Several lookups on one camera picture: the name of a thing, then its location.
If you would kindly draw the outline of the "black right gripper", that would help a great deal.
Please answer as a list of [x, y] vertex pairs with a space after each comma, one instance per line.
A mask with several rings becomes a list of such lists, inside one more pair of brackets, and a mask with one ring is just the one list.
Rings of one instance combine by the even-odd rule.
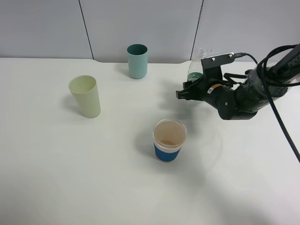
[[203, 101], [209, 105], [236, 105], [234, 90], [225, 81], [202, 78], [183, 83], [183, 89], [176, 91], [177, 99]]

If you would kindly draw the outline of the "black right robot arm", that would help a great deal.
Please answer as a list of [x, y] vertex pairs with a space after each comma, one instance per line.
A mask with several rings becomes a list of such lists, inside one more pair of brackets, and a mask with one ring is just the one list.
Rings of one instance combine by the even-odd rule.
[[201, 60], [202, 75], [183, 83], [177, 99], [203, 101], [217, 109], [224, 120], [249, 120], [257, 112], [284, 96], [300, 76], [300, 46], [284, 45], [272, 50], [244, 75], [222, 73], [222, 65], [233, 63], [243, 53], [223, 53]]

